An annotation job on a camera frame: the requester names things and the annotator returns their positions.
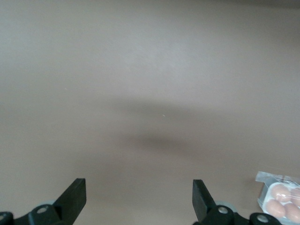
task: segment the silver bolt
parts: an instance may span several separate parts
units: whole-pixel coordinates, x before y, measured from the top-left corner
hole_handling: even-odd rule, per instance
[[[47,207],[42,207],[40,209],[37,210],[37,213],[43,213],[47,211]]]
[[[264,215],[258,215],[257,219],[263,223],[267,223],[269,221],[268,218],[266,218],[266,216]]]
[[[220,213],[223,213],[223,214],[227,214],[228,213],[228,209],[226,209],[223,206],[219,207],[218,210],[219,210]]]

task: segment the brown egg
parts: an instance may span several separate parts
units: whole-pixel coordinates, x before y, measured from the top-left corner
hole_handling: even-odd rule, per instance
[[[291,191],[291,196],[292,196],[292,203],[294,203],[297,206],[300,206],[300,188],[294,188]]]
[[[270,215],[276,218],[281,218],[285,216],[284,206],[279,201],[276,201],[274,199],[271,199],[267,202],[266,210]]]
[[[293,203],[285,205],[286,217],[295,223],[300,223],[300,209]]]
[[[286,203],[291,200],[291,193],[283,184],[275,185],[271,190],[271,195],[277,201],[282,203]]]

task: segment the clear plastic egg carton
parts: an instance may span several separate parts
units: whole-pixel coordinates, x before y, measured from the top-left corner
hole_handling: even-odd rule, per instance
[[[263,212],[284,225],[300,225],[300,179],[259,172],[255,180],[264,183],[258,198]]]

